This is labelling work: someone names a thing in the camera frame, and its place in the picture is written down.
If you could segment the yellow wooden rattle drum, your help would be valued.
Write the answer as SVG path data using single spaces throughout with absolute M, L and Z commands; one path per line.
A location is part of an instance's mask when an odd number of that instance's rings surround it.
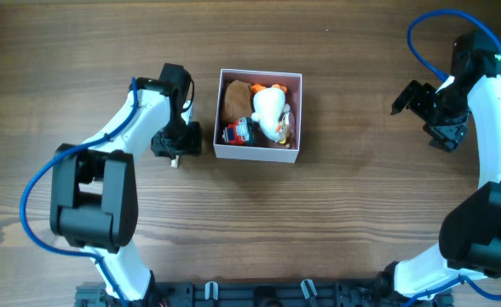
M 173 168 L 178 168 L 179 167 L 179 164 L 180 164 L 180 156 L 177 155 L 174 159 L 172 159 L 170 161 L 170 166 L 173 167 Z

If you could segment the red toy fire truck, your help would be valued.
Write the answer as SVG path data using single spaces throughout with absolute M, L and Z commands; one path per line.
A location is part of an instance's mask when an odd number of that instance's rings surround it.
M 243 117 L 228 125 L 222 132 L 222 140 L 229 145 L 255 146 L 257 123 L 249 117 Z

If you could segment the brown plush bear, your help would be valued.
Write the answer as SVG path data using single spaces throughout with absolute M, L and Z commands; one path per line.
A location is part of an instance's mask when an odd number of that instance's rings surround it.
M 224 124 L 231 124 L 241 118 L 250 117 L 253 113 L 251 84 L 234 80 L 227 84 L 220 113 Z

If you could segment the white orange plush duck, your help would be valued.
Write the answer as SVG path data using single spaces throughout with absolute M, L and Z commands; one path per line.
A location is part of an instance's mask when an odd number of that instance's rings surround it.
M 265 87 L 260 84 L 251 86 L 253 94 L 252 105 L 254 113 L 251 119 L 260 125 L 260 129 L 266 138 L 278 143 L 279 137 L 276 133 L 282 110 L 286 102 L 287 88 L 283 85 L 273 84 Z

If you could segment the white wooden rattle drum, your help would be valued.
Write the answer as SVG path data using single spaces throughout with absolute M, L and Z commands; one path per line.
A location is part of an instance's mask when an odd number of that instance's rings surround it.
M 295 131 L 295 117 L 291 111 L 289 104 L 285 104 L 282 110 L 282 115 L 276 129 L 279 137 L 278 144 L 283 145 L 285 148 L 291 148 L 292 137 Z

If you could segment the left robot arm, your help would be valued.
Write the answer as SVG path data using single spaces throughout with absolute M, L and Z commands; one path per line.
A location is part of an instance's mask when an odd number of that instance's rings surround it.
M 78 287 L 77 306 L 166 306 L 153 272 L 132 237 L 138 219 L 135 164 L 146 149 L 178 165 L 199 156 L 202 130 L 193 121 L 194 82 L 181 65 L 158 78 L 138 78 L 115 116 L 83 143 L 55 152 L 50 228 L 75 252 L 92 258 L 103 285 Z

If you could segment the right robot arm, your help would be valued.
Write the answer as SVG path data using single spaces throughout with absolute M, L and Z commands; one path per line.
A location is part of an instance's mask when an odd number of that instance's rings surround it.
M 475 125 L 478 189 L 444 219 L 439 239 L 415 258 L 393 262 L 377 275 L 377 298 L 426 302 L 461 283 L 501 277 L 501 54 L 484 32 L 459 36 L 452 67 L 435 88 L 411 81 L 392 104 L 423 120 L 431 145 L 458 148 Z

